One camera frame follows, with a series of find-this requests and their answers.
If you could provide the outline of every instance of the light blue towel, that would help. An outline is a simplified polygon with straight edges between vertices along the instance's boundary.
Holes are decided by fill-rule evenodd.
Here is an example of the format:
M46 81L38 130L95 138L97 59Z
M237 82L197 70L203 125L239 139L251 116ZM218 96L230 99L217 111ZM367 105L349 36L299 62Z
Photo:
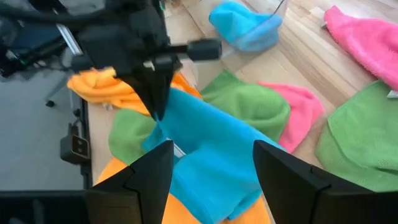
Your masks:
M233 1L215 7L209 21L229 44L246 52L260 52L275 45L282 24L276 14L257 14Z
M234 219L259 198L252 158L255 140L281 148L243 121L173 88L163 120L144 149L166 138L187 154L175 160L170 193L202 223Z

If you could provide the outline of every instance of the cable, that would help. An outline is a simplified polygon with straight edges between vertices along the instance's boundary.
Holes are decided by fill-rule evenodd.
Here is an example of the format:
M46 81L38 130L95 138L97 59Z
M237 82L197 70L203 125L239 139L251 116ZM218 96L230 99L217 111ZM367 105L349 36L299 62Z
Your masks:
M120 8L120 6L120 4L115 4L110 8L100 9L89 14L71 16L66 14L42 13L39 11L25 11L0 2L0 15L11 19L29 22L78 24L98 21L100 17L103 17L107 13L113 12L115 9Z

